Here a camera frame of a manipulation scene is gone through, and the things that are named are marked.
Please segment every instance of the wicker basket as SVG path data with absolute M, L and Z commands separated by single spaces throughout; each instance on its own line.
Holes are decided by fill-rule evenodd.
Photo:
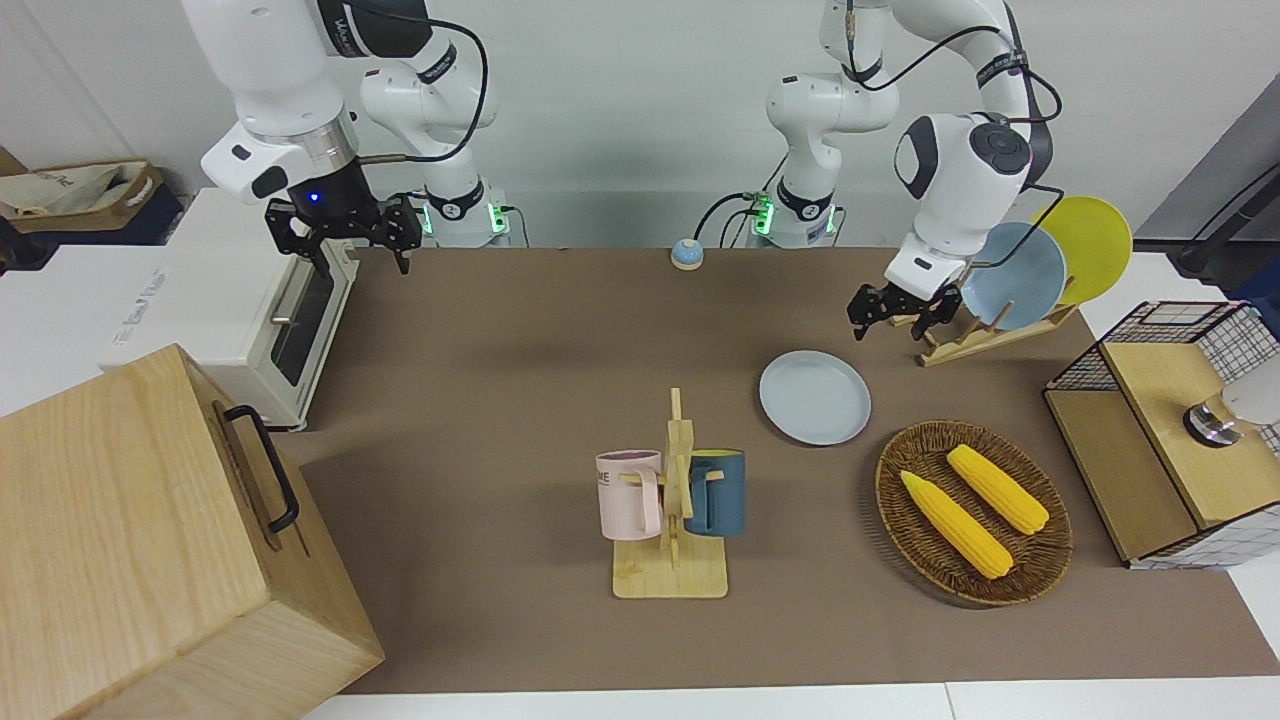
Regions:
M 968 443 L 1018 480 L 1048 510 L 1044 529 L 1024 536 L 991 509 L 947 464 L 946 454 Z M 899 475 L 910 470 L 945 489 L 1014 556 L 1004 578 L 983 578 L 911 501 Z M 1071 523 L 1057 489 L 1021 450 L 978 425 L 929 420 L 893 437 L 876 465 L 876 502 L 890 538 L 906 561 L 947 593 L 982 606 L 1036 600 L 1057 584 L 1071 560 Z

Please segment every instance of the black handle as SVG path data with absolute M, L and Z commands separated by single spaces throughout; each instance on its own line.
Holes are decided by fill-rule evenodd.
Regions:
M 280 495 L 284 496 L 284 514 L 271 520 L 266 524 L 266 529 L 273 533 L 280 533 L 298 519 L 298 496 L 293 495 L 293 486 L 289 484 L 289 475 L 285 474 L 284 466 L 280 465 L 280 456 L 275 454 L 275 445 L 271 442 L 270 436 L 266 434 L 266 423 L 262 421 L 262 416 L 257 414 L 250 405 L 237 405 L 230 410 L 223 413 L 223 418 L 228 423 L 238 420 L 239 418 L 248 418 L 253 420 L 253 429 L 257 430 L 257 437 L 262 439 L 262 448 L 266 450 L 266 459 L 271 462 L 271 470 L 275 471 L 275 479 L 280 483 Z

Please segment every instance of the table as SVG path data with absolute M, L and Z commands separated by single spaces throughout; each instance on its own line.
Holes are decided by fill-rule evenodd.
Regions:
M 1088 345 L 1083 323 L 919 369 L 905 331 L 855 343 L 842 316 L 890 255 L 710 252 L 681 274 L 658 250 L 433 250 L 410 278 L 366 256 L 314 430 L 280 438 L 388 652 L 351 691 L 1277 673 L 1229 577 L 1120 566 L 1039 397 Z M 758 409 L 760 369 L 800 347 L 872 388 L 845 446 L 796 446 Z M 730 597 L 682 602 L 673 625 L 664 602 L 609 596 L 590 483 L 596 452 L 660 446 L 671 386 L 699 445 L 742 447 L 750 468 Z M 877 541 L 876 457 L 928 418 L 987 425 L 1059 483 L 1076 555 L 1044 598 L 948 606 Z

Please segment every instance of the corn cob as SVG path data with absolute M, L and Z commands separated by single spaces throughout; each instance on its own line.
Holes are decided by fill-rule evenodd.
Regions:
M 915 506 L 982 577 L 995 580 L 1009 574 L 1014 556 L 973 515 L 965 512 L 946 491 L 915 473 L 902 470 L 901 477 Z
M 947 454 L 947 462 L 1014 529 L 1024 536 L 1044 529 L 1048 510 L 980 452 L 968 445 L 959 445 Z

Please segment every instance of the yellow plate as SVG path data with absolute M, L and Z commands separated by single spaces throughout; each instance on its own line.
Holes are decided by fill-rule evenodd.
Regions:
M 1043 214 L 1041 210 L 1036 218 Z M 1129 266 L 1133 232 L 1120 210 L 1106 200 L 1084 195 L 1064 197 L 1041 228 L 1062 249 L 1066 274 L 1073 278 L 1062 292 L 1062 305 L 1078 305 L 1102 295 Z

